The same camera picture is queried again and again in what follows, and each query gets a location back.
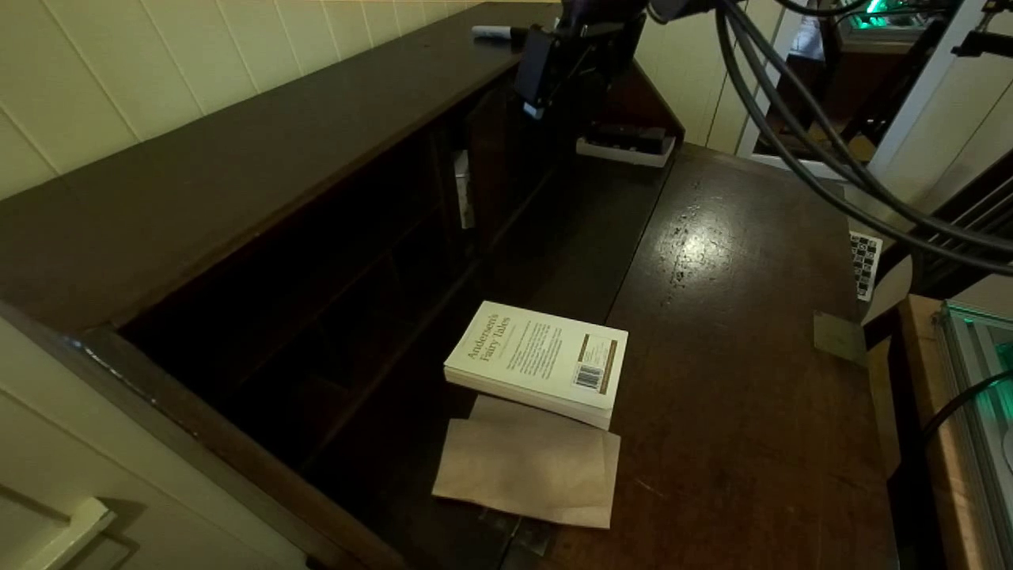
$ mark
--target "paper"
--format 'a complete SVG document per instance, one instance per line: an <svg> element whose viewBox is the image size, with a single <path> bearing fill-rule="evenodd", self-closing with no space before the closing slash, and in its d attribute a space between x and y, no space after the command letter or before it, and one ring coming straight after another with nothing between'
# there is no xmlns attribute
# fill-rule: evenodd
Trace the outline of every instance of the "paper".
<svg viewBox="0 0 1013 570"><path fill-rule="evenodd" d="M435 495L563 525L612 525L621 438L477 398L451 421Z"/></svg>

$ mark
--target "desk surface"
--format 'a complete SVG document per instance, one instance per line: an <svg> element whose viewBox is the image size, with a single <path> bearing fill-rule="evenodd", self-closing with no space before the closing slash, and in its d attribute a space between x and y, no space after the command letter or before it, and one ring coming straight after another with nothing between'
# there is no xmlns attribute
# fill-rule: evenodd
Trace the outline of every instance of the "desk surface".
<svg viewBox="0 0 1013 570"><path fill-rule="evenodd" d="M844 219L794 176L681 149L612 314L630 328L612 533L548 567L894 567L863 370L814 349L859 316Z"/></svg>

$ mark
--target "black cable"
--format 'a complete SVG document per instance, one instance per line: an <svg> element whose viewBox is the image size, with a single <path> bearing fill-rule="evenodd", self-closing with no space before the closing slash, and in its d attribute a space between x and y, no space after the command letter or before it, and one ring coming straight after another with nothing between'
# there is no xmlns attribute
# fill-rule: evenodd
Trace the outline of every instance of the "black cable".
<svg viewBox="0 0 1013 570"><path fill-rule="evenodd" d="M844 213L844 214L863 222L869 227L878 227L878 231L884 231L887 238L896 238L896 242L903 242L903 244L909 244L909 247L914 247L914 251L927 251L927 252L934 252L934 258L948 258L948 261L952 261L952 263L965 263L965 266L975 266L975 269L986 269L986 273L1013 275L1013 266L1008 266L1008 263L991 263L991 261L965 258L965 252L936 247L936 244L932 244L932 242L912 238L912 233L904 233L904 231L898 231L898 227L894 227L894 224L869 214L869 213L859 208L854 203L836 197L836 189L825 189L825 186L793 155L793 149L770 129L759 105L754 101L754 95L749 95L749 89L748 89L748 81L743 81L743 76L742 76L742 69L739 69L739 57L736 57L727 28L726 28L726 25L727 25L727 18L726 18L727 14L723 11L723 3L719 3L719 14L716 14L716 17L719 17L719 48L723 48L723 57L726 57L726 67L727 67L727 76L731 76L731 85L736 85L739 98L743 101L743 107L748 107L748 114L754 116L758 129L776 146L776 152L779 152L781 162L797 174L802 185L806 185L821 199L825 199L825 203L836 207L840 213Z"/></svg>
<svg viewBox="0 0 1013 570"><path fill-rule="evenodd" d="M779 3L781 3L785 11L804 14L804 17L844 17L844 14L862 11L869 0L843 3L843 7L834 7L834 11L814 11L814 7L793 3L793 0L779 0Z"/></svg>
<svg viewBox="0 0 1013 570"><path fill-rule="evenodd" d="M736 32L736 40L739 40L742 55L748 57L748 63L749 63L759 89L764 89L764 95L766 95L770 105L779 110L779 116L789 123L789 129L794 133L794 139L804 143L804 149L806 149L812 155L817 155L824 165L830 165L830 168L834 168L836 174L843 174L849 185L862 186L862 176L859 176L844 162L834 158L825 149L821 149L821 146L806 136L806 129L802 128L802 121L793 114L789 101L785 101L785 98L776 91L776 85L770 81L770 76L766 76L766 69L764 69L764 61L758 57L754 45L742 38L743 32L736 28L736 25L731 25L731 32Z"/></svg>
<svg viewBox="0 0 1013 570"><path fill-rule="evenodd" d="M869 197L881 199L887 208L894 208L896 214L923 224L932 231L936 231L939 238L950 242L965 242L975 247L989 247L997 252L1013 252L1013 242L1008 238L993 238L993 233L980 233L980 231L965 231L960 224L939 222L934 214L920 214L919 208L912 208L904 199L898 199L896 192L889 192L852 152L849 143L834 129L834 121L825 116L824 105L806 91L806 85L794 76L794 69L776 55L776 48L764 38L764 32L754 25L754 18L748 14L742 14L742 7L736 0L719 0L719 11L727 11L736 32L743 32L749 38L749 45L758 45L764 51L764 57L781 73L781 80L789 80L797 95L804 98L806 110L817 116L821 129L825 133L825 139L834 143L834 149L849 162L849 168L854 168L854 176L844 176L830 158L825 152L817 152L830 168L836 168L844 181L852 181L859 189L863 189ZM776 91L774 81L764 85L764 95L770 101L781 98Z"/></svg>
<svg viewBox="0 0 1013 570"><path fill-rule="evenodd" d="M965 401L979 398L979 392L997 385L1002 381L1013 381L1013 370L1002 370L1002 375L986 378L980 383L957 392L939 413L934 413L934 415L923 421L923 427L920 427L920 443L932 443L932 441L939 434L945 421L948 421L950 415L957 415L957 408L961 408Z"/></svg>

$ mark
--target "white book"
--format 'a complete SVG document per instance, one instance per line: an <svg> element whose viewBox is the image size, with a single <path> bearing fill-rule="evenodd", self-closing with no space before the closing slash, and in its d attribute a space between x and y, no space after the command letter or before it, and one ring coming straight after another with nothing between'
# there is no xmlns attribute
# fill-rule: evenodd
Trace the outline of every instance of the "white book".
<svg viewBox="0 0 1013 570"><path fill-rule="evenodd" d="M607 430L624 356L624 328L483 301L444 378Z"/></svg>

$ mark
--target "white wall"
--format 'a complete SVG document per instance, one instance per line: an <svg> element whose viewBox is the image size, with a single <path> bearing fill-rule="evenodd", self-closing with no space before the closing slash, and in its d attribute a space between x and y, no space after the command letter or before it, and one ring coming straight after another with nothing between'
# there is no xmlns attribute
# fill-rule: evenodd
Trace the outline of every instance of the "white wall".
<svg viewBox="0 0 1013 570"><path fill-rule="evenodd" d="M0 199L477 0L2 0Z"/></svg>
<svg viewBox="0 0 1013 570"><path fill-rule="evenodd" d="M122 514L110 536L129 546L127 567L305 567L296 546L13 324L0 310L0 562L53 536L27 528L11 498L53 516L103 498Z"/></svg>
<svg viewBox="0 0 1013 570"><path fill-rule="evenodd" d="M749 0L743 7L759 32L774 38L781 18L779 3ZM743 129L743 107L727 85L711 14L668 25L649 23L635 48L635 63L688 128L691 143L736 152Z"/></svg>

